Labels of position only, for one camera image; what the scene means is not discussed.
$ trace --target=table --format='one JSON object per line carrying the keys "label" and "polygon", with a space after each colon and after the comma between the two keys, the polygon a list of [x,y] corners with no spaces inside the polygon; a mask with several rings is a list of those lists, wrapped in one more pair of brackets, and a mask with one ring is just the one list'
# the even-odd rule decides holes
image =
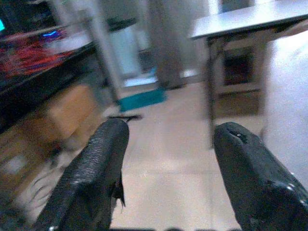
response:
{"label": "table", "polygon": [[215,129],[213,64],[217,54],[226,45],[214,47],[214,43],[219,38],[289,26],[307,18],[308,0],[280,0],[199,18],[193,22],[190,38],[204,39],[209,48],[207,87],[211,137],[214,136]]}

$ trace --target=tiled floor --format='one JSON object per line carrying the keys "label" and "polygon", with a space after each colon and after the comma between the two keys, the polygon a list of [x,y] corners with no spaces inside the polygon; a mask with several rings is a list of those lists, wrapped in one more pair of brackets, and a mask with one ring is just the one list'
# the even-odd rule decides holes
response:
{"label": "tiled floor", "polygon": [[[239,228],[213,149],[210,149],[204,84],[167,92],[168,100],[131,111],[123,163],[126,207],[113,214],[113,228],[170,227],[185,231]],[[262,117],[233,115],[217,123],[238,122],[254,133]]]}

